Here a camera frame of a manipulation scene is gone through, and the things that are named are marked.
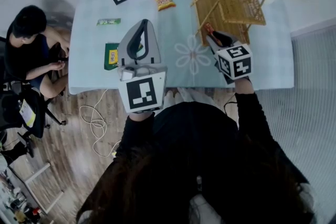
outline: seated person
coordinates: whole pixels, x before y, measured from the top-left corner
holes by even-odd
[[[55,82],[47,73],[64,68],[58,56],[52,59],[50,49],[60,43],[68,57],[70,32],[47,26],[45,13],[36,6],[23,8],[10,25],[5,48],[7,72],[20,80],[28,81],[47,98],[56,97],[68,83],[68,75]]]

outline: bare leg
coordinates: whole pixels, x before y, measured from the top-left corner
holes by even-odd
[[[70,42],[71,32],[69,30],[62,27],[54,27],[54,30],[56,30],[63,39]],[[58,42],[51,38],[47,38],[47,44],[50,50],[54,45],[58,44]],[[58,57],[65,58],[65,52],[62,49]],[[58,74],[60,77],[68,74],[68,63],[66,63],[66,66],[62,70],[58,71]]]
[[[49,98],[49,99],[54,98],[57,95],[59,95],[62,90],[64,90],[67,84],[68,84],[68,75],[60,77],[55,82],[52,82],[49,79],[48,75],[45,74],[41,82],[40,92],[46,98]]]
[[[66,30],[61,27],[54,27],[54,30],[56,30],[63,39],[65,39],[66,41],[70,41],[71,32],[69,30]],[[51,49],[56,43],[57,43],[56,40],[47,38],[47,44],[48,44],[49,49]]]

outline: orange snack package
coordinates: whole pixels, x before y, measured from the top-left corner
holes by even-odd
[[[172,0],[155,0],[157,3],[158,11],[161,11],[166,8],[176,7],[176,4]]]

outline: black sleeve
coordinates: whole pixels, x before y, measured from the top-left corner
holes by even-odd
[[[154,113],[141,122],[136,122],[127,118],[124,134],[117,150],[117,155],[121,151],[126,151],[135,146],[141,146],[153,136]]]
[[[266,116],[259,103],[257,95],[236,94],[239,116],[239,132],[248,135],[253,141],[258,141],[265,149],[273,152],[281,162],[293,173],[298,183],[308,183],[308,180],[291,162],[270,132]]]
[[[237,94],[239,132],[248,135],[251,140],[259,141],[263,146],[274,147],[276,143],[269,130],[266,116],[257,95]]]

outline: flower pattern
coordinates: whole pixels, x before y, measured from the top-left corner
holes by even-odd
[[[176,66],[183,68],[189,64],[189,70],[193,76],[200,71],[199,65],[205,67],[211,65],[209,57],[204,55],[209,50],[209,47],[203,47],[201,43],[198,44],[194,35],[188,36],[187,45],[181,43],[175,44],[175,50],[182,54],[176,60]]]

